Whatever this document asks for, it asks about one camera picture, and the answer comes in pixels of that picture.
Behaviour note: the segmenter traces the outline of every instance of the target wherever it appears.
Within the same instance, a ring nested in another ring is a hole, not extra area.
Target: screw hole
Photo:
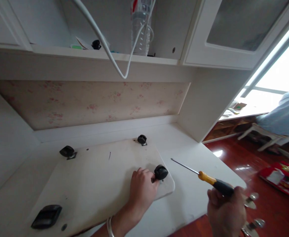
[[[67,224],[64,224],[64,225],[61,227],[61,231],[64,231],[67,226],[68,226]]]

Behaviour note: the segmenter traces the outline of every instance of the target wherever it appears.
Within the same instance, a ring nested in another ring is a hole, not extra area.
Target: wrist
[[[133,206],[126,204],[112,217],[112,230],[115,237],[125,236],[142,218]]]

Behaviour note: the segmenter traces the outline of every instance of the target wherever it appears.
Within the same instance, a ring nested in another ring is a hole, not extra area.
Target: red bag
[[[289,195],[289,164],[284,161],[262,169],[259,176],[275,188]]]

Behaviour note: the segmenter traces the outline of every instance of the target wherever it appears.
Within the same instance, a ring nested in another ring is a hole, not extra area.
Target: blue cloth
[[[277,108],[256,119],[257,124],[265,130],[289,136],[289,92],[283,95]]]

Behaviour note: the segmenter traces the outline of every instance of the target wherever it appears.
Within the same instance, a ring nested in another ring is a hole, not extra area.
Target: silver bracelet
[[[112,216],[107,219],[106,225],[109,237],[115,237],[112,230]]]

